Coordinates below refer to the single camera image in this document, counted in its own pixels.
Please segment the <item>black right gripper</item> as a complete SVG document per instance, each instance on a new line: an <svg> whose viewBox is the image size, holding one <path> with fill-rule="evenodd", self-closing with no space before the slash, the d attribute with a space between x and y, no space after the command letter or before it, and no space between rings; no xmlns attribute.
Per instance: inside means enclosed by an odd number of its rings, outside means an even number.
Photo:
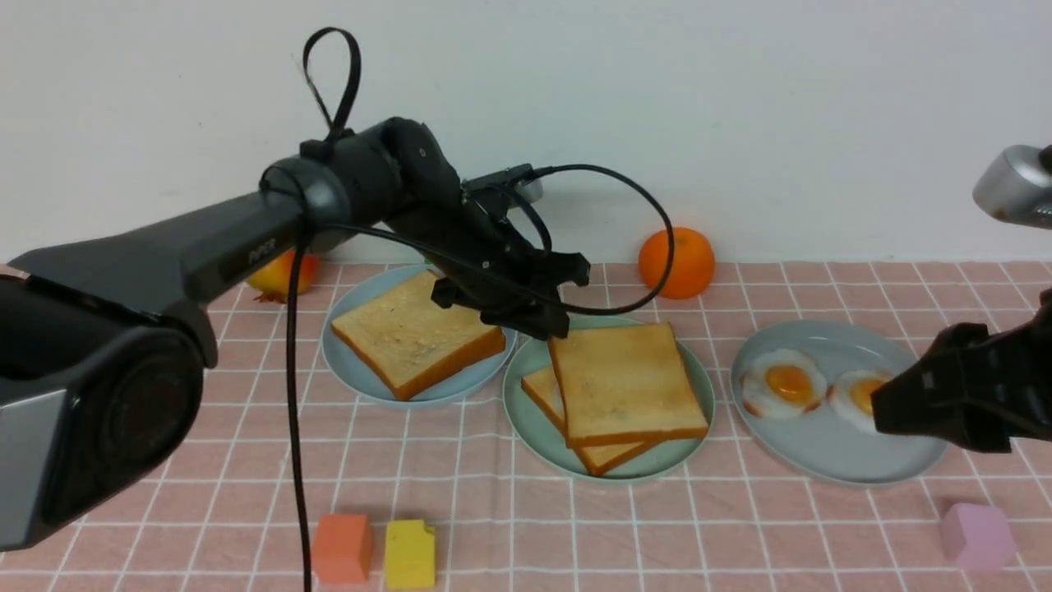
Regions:
<svg viewBox="0 0 1052 592"><path fill-rule="evenodd" d="M1051 303L997 334L980 323L947 327L920 359L872 395L876 431L930 436L980 453L1013 438L1051 438Z"/></svg>

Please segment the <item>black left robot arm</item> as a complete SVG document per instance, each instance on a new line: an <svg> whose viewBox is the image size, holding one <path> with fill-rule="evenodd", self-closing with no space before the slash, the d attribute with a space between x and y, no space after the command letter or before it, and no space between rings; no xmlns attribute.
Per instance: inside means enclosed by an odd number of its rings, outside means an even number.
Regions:
<svg viewBox="0 0 1052 592"><path fill-rule="evenodd" d="M218 361L207 306L295 247L376 224L432 259L433 300L488 325L564 336L557 289L583 256L530 246L506 218L520 165L462 183L423 123L309 140L258 190L123 234L43 247L2 278L1 547L47 539L150 475L187 437Z"/></svg>

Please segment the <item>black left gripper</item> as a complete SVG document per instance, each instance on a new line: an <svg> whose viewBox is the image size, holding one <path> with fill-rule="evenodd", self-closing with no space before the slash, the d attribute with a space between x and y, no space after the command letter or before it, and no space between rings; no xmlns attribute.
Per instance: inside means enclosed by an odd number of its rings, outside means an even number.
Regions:
<svg viewBox="0 0 1052 592"><path fill-rule="evenodd" d="M423 244L442 271L432 294L440 307L473 308L486 325L510 326L534 340L567 336L570 317L559 288L588 284L591 266L584 256L534 247L465 192L448 203L413 198L386 224Z"/></svg>

